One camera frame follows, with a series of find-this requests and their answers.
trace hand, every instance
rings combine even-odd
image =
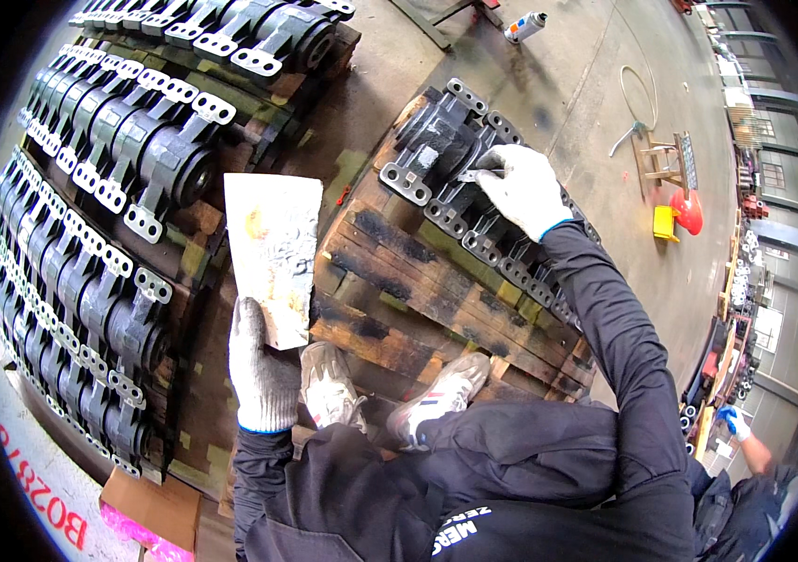
[[[532,148],[498,145],[476,163],[475,181],[502,215],[521,227],[538,243],[552,227],[573,219],[571,209],[562,203],[555,170],[548,159]],[[505,177],[490,172],[502,168]]]
[[[302,375],[299,366],[265,349],[265,317],[252,298],[237,298],[231,323],[228,361],[243,429],[277,433],[296,423]]]
[[[736,441],[739,443],[749,439],[749,435],[752,435],[749,424],[742,419],[742,410],[737,407],[730,405],[722,407],[717,411],[717,419],[727,422],[727,428],[730,429],[730,433],[736,436]]]

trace blue glove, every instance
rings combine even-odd
[[[736,436],[736,441],[742,443],[752,435],[749,424],[742,419],[742,410],[737,407],[727,405],[717,411],[717,419],[727,422],[730,433]]]

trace window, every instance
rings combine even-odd
[[[758,307],[758,314],[755,316],[753,324],[755,333],[758,335],[755,345],[775,354],[781,326],[783,326],[782,312],[767,307]]]
[[[774,124],[770,121],[769,118],[758,118],[758,133],[763,137],[766,137],[772,141],[776,141],[776,135],[774,134]]]
[[[774,190],[786,190],[787,185],[783,180],[783,166],[778,163],[761,163],[761,184],[765,187],[765,192]]]

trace gloved hand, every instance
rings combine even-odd
[[[521,145],[498,145],[476,162],[475,181],[503,216],[536,243],[552,227],[573,219],[562,203],[555,170],[544,155]],[[505,177],[490,172],[505,170]]]
[[[293,427],[302,375],[299,366],[265,350],[265,317],[252,298],[236,299],[228,351],[241,427],[257,433]]]
[[[724,406],[717,411],[717,419],[725,420],[730,433],[736,436],[736,441],[744,442],[752,435],[749,425],[742,419],[742,410],[734,406]]]

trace sneaker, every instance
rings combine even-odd
[[[305,348],[300,361],[299,395],[318,429],[325,429],[331,423],[344,423],[367,434],[368,424],[359,406],[368,398],[359,398],[352,386],[342,352],[332,343],[316,342]]]
[[[424,394],[402,404],[386,418],[386,429],[406,450],[429,451],[418,442],[418,425],[449,412],[467,410],[467,402],[483,388],[490,372],[490,360],[483,354],[463,355],[443,367]]]

